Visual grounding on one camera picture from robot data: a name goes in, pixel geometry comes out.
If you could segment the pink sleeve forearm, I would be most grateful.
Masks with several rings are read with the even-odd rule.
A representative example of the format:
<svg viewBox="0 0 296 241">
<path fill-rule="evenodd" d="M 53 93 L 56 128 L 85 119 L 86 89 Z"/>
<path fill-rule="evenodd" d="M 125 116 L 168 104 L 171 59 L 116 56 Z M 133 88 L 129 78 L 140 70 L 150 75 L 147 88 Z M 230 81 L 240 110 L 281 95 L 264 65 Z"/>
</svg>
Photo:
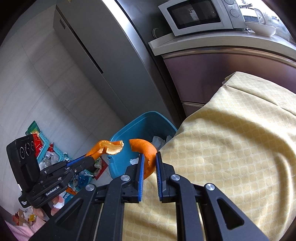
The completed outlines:
<svg viewBox="0 0 296 241">
<path fill-rule="evenodd" d="M 29 240 L 45 222 L 37 218 L 37 221 L 32 226 L 14 226 L 6 221 L 4 221 L 4 224 L 7 226 L 9 234 L 12 234 L 16 240 Z"/>
</svg>

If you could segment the person's left hand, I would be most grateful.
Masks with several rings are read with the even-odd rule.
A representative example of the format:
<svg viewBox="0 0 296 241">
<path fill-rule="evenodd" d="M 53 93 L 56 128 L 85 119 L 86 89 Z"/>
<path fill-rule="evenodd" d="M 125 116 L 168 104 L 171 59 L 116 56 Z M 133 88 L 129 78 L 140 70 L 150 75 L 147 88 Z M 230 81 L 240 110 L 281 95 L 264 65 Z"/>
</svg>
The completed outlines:
<svg viewBox="0 0 296 241">
<path fill-rule="evenodd" d="M 59 210 L 61 205 L 64 204 L 64 199 L 61 196 L 56 196 L 55 198 L 50 201 L 49 207 L 51 208 L 51 216 L 55 215 Z M 41 218 L 42 220 L 45 220 L 45 217 L 49 215 L 45 213 L 44 208 L 32 208 L 32 211 L 34 215 Z"/>
</svg>

